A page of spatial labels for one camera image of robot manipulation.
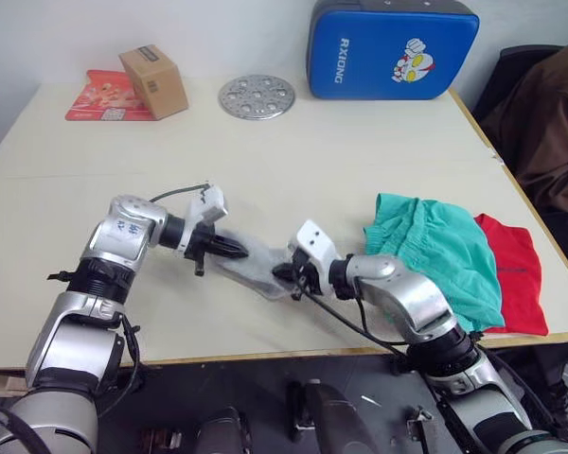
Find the red package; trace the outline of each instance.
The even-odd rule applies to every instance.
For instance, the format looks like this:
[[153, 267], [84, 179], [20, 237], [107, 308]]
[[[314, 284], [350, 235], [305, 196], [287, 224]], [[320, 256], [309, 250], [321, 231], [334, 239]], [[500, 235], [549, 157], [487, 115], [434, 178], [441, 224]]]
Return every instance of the red package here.
[[153, 120], [126, 73], [91, 69], [86, 76], [88, 83], [65, 115], [66, 120]]

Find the cartoon character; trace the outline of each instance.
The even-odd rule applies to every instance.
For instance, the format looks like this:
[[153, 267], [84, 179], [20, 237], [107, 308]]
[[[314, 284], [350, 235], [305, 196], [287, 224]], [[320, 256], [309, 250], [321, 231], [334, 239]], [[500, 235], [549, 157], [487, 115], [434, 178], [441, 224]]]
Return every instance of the cartoon character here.
[[100, 108], [138, 108], [143, 101], [134, 95], [133, 89], [122, 89], [117, 84], [105, 82], [85, 90], [77, 107], [99, 106]]
[[395, 82], [416, 82], [423, 79], [435, 68], [434, 58], [424, 53], [427, 48], [419, 38], [413, 38], [406, 43], [404, 55], [394, 67], [394, 75], [391, 79]]

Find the floor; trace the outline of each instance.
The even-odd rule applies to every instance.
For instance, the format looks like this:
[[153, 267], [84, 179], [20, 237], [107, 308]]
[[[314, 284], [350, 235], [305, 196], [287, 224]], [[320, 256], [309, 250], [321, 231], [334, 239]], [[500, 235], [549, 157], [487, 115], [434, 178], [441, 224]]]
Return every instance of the floor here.
[[[393, 376], [388, 358], [270, 359], [148, 371], [143, 389], [100, 421], [98, 454], [141, 452], [138, 434], [143, 428], [180, 428], [184, 445], [176, 452], [190, 452], [202, 421], [230, 405], [247, 414], [255, 453], [317, 453], [312, 432], [294, 444], [286, 429], [286, 384], [312, 378], [334, 386], [356, 406], [383, 454], [422, 452], [406, 433], [406, 415], [417, 406], [436, 417], [434, 452], [459, 453], [420, 377]], [[99, 407], [108, 400], [99, 402]]]

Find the red t-shirt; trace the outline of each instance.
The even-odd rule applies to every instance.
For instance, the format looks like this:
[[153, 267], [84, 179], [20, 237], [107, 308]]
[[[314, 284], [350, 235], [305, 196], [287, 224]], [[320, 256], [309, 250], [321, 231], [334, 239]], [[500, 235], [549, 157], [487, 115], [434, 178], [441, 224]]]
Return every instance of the red t-shirt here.
[[549, 329], [539, 304], [541, 262], [530, 233], [520, 227], [503, 225], [488, 215], [480, 215], [475, 221], [486, 234], [494, 253], [503, 292], [506, 327], [490, 328], [487, 332], [547, 335]]

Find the small brown box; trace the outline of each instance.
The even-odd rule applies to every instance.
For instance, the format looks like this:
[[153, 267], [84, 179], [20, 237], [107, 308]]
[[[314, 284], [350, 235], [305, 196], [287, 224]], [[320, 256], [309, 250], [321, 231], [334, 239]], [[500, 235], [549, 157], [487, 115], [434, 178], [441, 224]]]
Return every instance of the small brown box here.
[[187, 109], [179, 68], [155, 45], [120, 54], [136, 93], [156, 120]]

